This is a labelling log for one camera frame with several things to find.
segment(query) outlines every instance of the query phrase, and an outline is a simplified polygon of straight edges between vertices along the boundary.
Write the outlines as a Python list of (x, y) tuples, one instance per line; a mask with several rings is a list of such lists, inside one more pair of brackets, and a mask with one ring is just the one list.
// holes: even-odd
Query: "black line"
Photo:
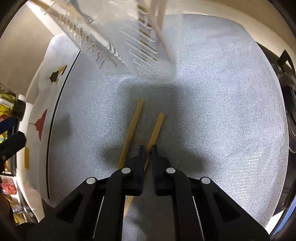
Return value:
[(65, 81), (64, 81), (64, 83), (63, 83), (63, 86), (62, 86), (61, 91), (60, 91), (60, 93), (59, 93), (59, 97), (57, 98), (57, 103), (56, 103), (56, 105), (55, 105), (54, 112), (53, 112), (53, 114), (52, 114), (52, 121), (51, 121), (51, 123), (50, 123), (49, 134), (48, 134), (48, 142), (47, 142), (47, 152), (46, 152), (46, 187), (47, 187), (47, 198), (48, 198), (48, 199), (50, 199), (50, 197), (49, 197), (49, 184), (48, 184), (48, 155), (49, 155), (50, 137), (51, 137), (51, 135), (52, 135), (52, 127), (53, 127), (53, 124), (54, 124), (54, 116), (55, 116), (55, 114), (56, 114), (57, 106), (58, 106), (58, 104), (59, 104), (59, 100), (60, 100), (60, 98), (61, 98), (61, 95), (62, 95), (63, 89), (64, 89), (64, 87), (65, 87), (65, 85), (66, 85), (67, 79), (68, 79), (68, 77), (69, 77), (69, 75), (70, 75), (70, 73), (71, 73), (71, 71), (72, 71), (72, 68), (73, 68), (73, 66), (74, 66), (74, 64), (75, 64), (75, 62), (76, 62), (76, 60), (77, 60), (77, 58), (78, 58), (80, 52), (81, 52), (81, 51), (79, 51), (79, 53), (78, 53), (76, 59), (74, 60), (72, 66), (71, 66), (71, 68), (70, 68), (70, 70), (69, 70), (69, 72), (68, 72), (68, 74), (67, 74), (67, 76), (66, 76), (66, 79), (65, 79)]

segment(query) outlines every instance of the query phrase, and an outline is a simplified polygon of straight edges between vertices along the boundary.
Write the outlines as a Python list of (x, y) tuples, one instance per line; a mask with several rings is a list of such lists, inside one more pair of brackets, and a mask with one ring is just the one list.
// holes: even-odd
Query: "white round joint cap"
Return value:
[(203, 184), (209, 184), (211, 182), (211, 179), (207, 178), (207, 177), (203, 177), (202, 178), (202, 183)]
[(94, 177), (89, 177), (87, 180), (86, 180), (86, 183), (87, 184), (94, 184), (96, 182), (96, 179)]
[(173, 174), (175, 172), (176, 172), (176, 169), (174, 169), (172, 167), (167, 168), (167, 173)]
[(128, 173), (131, 172), (131, 170), (130, 170), (128, 167), (125, 167), (125, 168), (121, 169), (121, 172), (122, 172), (123, 174), (128, 174)]

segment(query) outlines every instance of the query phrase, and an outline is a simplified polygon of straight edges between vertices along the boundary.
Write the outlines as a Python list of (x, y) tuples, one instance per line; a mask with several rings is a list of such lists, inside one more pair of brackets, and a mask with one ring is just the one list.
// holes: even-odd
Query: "gray textured mat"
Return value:
[[(174, 167), (209, 176), (261, 225), (278, 202), (288, 158), (284, 103), (273, 70), (239, 24), (185, 15), (182, 64), (176, 81), (146, 82), (95, 71), (81, 54), (55, 116), (49, 188), (58, 203), (89, 176), (116, 170), (138, 98), (145, 98), (130, 155), (146, 145), (159, 112), (157, 144)], [(123, 240), (173, 240), (168, 197), (153, 194), (148, 166), (144, 194), (124, 221)]]

